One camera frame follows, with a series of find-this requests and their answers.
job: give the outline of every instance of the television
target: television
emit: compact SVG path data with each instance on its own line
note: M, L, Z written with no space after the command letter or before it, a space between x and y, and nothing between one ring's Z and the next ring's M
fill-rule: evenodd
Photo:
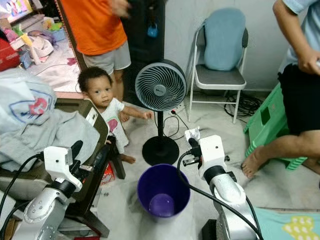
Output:
M13 23L32 13L29 0L0 0L0 18L5 16L9 23Z

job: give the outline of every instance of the gray folding chair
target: gray folding chair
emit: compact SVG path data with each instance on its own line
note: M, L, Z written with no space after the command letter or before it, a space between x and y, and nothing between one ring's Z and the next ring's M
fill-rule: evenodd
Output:
M190 89L190 104L189 104L189 116L188 121L191 121L192 115L192 106L193 103L197 104L232 104L235 105L233 123L236 122L237 112L239 106L240 92L246 86L246 81L243 78L244 66L246 62L247 55L247 46L248 46L248 31L245 28L243 31L242 39L240 39L240 45L242 44L242 53L241 57L238 60L236 66L231 70L213 70L209 69L205 65L204 52L206 48L206 38L205 38L205 22L199 27L195 33L194 41L194 52L193 52L193 61L192 61L192 77L191 77L191 89ZM223 21L217 21L216 24L219 24L219 27L223 31ZM224 34L223 32L217 32L217 36ZM200 89L204 90L236 90L237 97L235 102L226 102L226 101L198 101L194 100L194 83Z

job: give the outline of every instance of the baby's hand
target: baby's hand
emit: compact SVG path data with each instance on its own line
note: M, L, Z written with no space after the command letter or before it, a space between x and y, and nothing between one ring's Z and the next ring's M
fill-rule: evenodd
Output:
M152 111L146 111L143 113L144 119L152 119L154 117L154 113Z

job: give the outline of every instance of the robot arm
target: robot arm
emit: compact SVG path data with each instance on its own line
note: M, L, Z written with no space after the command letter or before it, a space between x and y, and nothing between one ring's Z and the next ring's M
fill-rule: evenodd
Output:
M44 149L44 164L53 183L46 186L25 208L22 223L13 240L54 240L57 229L74 192L80 191L82 181L93 170L80 165L74 158L78 155L82 141L70 147L49 146Z
M226 172L225 152L220 136L208 136L199 139L198 142L190 136L190 138L187 137L187 140L192 146L190 153L194 155L194 159L184 160L183 165L199 163L199 177L209 184L212 195L238 211L257 227L250 206L246 201L244 189L235 182L230 173ZM216 223L217 239L259 239L254 230L240 217L215 201L213 204L219 212L219 219Z

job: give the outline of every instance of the power strip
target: power strip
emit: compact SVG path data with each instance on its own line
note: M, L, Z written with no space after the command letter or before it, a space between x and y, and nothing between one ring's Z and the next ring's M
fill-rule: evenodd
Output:
M173 108L172 110L175 111L175 113L180 113L182 110L185 109L185 103L184 102L181 102L178 106L176 106L175 108Z

